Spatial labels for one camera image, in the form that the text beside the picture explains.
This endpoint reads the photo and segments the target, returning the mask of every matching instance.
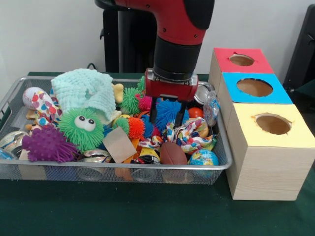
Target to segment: stacked boxes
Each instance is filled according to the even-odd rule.
[[[315,159],[315,138],[259,49],[213,52],[216,91],[234,163],[233,199],[295,200]]]

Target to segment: green puffer ball toy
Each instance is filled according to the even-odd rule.
[[[91,109],[78,108],[64,113],[58,128],[82,152],[96,149],[104,138],[103,125]]]
[[[145,86],[144,86],[144,76],[141,76],[141,78],[140,78],[140,80],[139,80],[139,82],[138,82],[137,87],[138,87],[138,90],[139,90],[140,92],[142,92],[142,91],[144,91],[144,90],[146,89]]]
[[[118,118],[116,123],[113,125],[113,129],[116,129],[118,126],[120,126],[127,135],[129,134],[129,122],[127,118]]]
[[[124,99],[120,104],[120,108],[123,114],[134,115],[140,113],[139,100],[136,95],[140,95],[140,91],[137,88],[124,88]]]

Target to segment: brown football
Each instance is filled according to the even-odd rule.
[[[187,165],[184,151],[176,143],[166,142],[160,149],[161,164]]]

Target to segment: wire mesh basket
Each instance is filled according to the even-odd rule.
[[[30,87],[40,87],[49,93],[53,77],[33,76],[17,80],[0,103],[0,139],[6,134],[24,130],[28,109],[22,94]],[[114,79],[125,87],[136,87],[138,80]],[[215,127],[217,144],[213,152],[219,159],[218,166],[192,165],[141,165],[83,162],[30,162],[28,160],[0,160],[0,179],[31,179],[60,181],[145,182],[213,184],[221,172],[231,166],[232,155],[221,115]]]

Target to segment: googly eye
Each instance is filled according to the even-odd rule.
[[[95,121],[93,119],[86,119],[84,124],[84,129],[88,132],[91,132],[95,129]]]
[[[77,116],[75,119],[74,119],[74,124],[75,126],[77,126],[78,128],[80,129],[84,129],[85,127],[85,117],[84,116]]]

